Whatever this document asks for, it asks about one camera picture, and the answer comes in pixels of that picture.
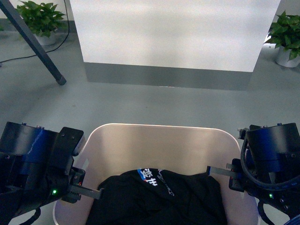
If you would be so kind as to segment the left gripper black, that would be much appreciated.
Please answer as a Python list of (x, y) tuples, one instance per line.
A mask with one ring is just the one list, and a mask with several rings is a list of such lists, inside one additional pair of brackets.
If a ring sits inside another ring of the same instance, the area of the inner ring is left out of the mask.
[(80, 152), (84, 140), (82, 130), (63, 127), (54, 132), (37, 127), (20, 127), (18, 145), (22, 147), (22, 166), (18, 175), (24, 189), (20, 211), (31, 211), (60, 197), (62, 201), (76, 203), (81, 195), (100, 199), (100, 190), (71, 185), (69, 174), (74, 157)]

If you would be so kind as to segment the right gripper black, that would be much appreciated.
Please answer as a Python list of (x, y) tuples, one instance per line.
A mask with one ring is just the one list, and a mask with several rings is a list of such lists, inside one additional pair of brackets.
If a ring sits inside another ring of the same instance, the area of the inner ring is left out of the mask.
[(256, 170), (249, 170), (245, 160), (233, 159), (226, 167), (229, 170), (207, 166), (207, 174), (228, 176), (229, 188), (239, 192), (247, 192), (259, 200), (257, 205), (261, 218), (267, 218), (264, 205), (286, 214), (289, 218), (300, 217), (300, 177), (296, 176), (283, 182), (265, 183), (256, 178)]

